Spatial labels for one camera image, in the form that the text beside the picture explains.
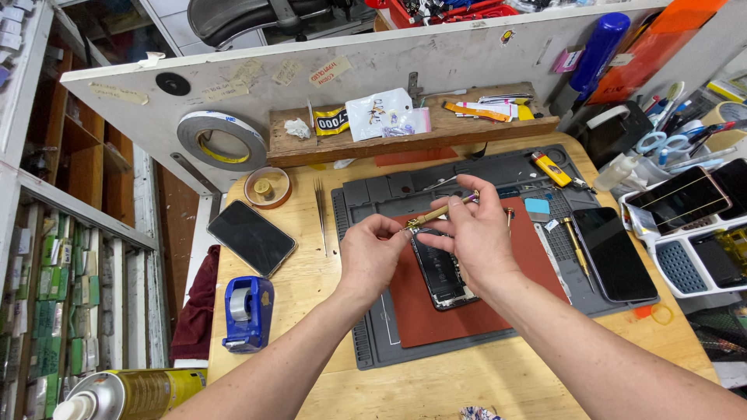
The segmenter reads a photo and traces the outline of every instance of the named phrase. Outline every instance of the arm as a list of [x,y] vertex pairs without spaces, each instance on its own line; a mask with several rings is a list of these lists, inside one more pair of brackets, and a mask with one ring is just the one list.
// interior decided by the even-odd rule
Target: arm
[[412,237],[400,229],[380,214],[348,229],[341,247],[342,276],[332,295],[166,419],[294,418],[340,341],[391,282]]
[[526,278],[511,254],[495,187],[474,176],[480,204],[448,201],[449,220],[430,226],[452,238],[418,235],[452,252],[472,291],[500,313],[552,369],[592,419],[737,419],[747,401],[617,336]]

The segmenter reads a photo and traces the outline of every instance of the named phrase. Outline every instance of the blue tape dispenser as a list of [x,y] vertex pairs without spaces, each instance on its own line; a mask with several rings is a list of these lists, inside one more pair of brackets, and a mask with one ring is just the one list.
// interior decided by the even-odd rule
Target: blue tape dispenser
[[223,346],[231,353],[256,353],[267,346],[275,290],[262,277],[236,277],[226,288],[226,330]]

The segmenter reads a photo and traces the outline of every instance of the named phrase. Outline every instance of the wooden cubby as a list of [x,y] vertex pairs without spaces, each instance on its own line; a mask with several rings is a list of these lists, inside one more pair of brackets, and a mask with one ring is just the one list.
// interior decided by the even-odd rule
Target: wooden cubby
[[27,153],[36,158],[25,169],[134,227],[132,142],[60,84],[85,63],[63,48],[53,67],[56,78],[41,81],[34,98],[32,120],[47,124],[29,130]]

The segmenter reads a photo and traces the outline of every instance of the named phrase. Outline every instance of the gray repair mat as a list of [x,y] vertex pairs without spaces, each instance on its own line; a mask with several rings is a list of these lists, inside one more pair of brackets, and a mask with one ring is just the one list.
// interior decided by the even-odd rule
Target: gray repair mat
[[[493,183],[499,194],[521,195],[522,198],[540,198],[550,202],[551,219],[568,217],[571,210],[601,207],[594,195],[570,187],[562,190],[549,188],[554,184],[545,173],[532,163],[532,152],[543,152],[560,166],[571,178],[583,178],[568,153],[559,145],[536,147],[515,152],[490,155],[477,160],[458,161],[411,172],[391,173],[369,179],[345,182],[342,188],[332,190],[332,206],[337,223],[338,240],[347,229],[367,216],[380,213],[388,217],[419,213],[430,209],[436,198],[463,191],[456,182],[448,182],[432,190],[423,191],[439,179],[449,179],[459,173],[468,173]],[[571,303],[590,317],[622,312],[638,306],[650,305],[659,297],[638,303],[614,303],[605,300],[599,292],[592,293],[586,277],[568,241],[566,230],[557,226],[545,231],[562,278],[571,289]],[[394,304],[387,289],[371,310],[353,328],[358,369],[379,368],[421,357],[492,342],[516,336],[514,329],[495,331],[460,339],[402,348],[397,331]]]

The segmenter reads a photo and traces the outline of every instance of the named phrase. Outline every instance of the chair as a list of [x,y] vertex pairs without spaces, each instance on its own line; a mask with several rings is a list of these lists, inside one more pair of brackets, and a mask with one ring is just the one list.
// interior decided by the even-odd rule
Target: chair
[[270,26],[306,41],[301,20],[330,12],[333,1],[350,7],[350,0],[190,0],[187,17],[192,31],[221,51],[236,37]]

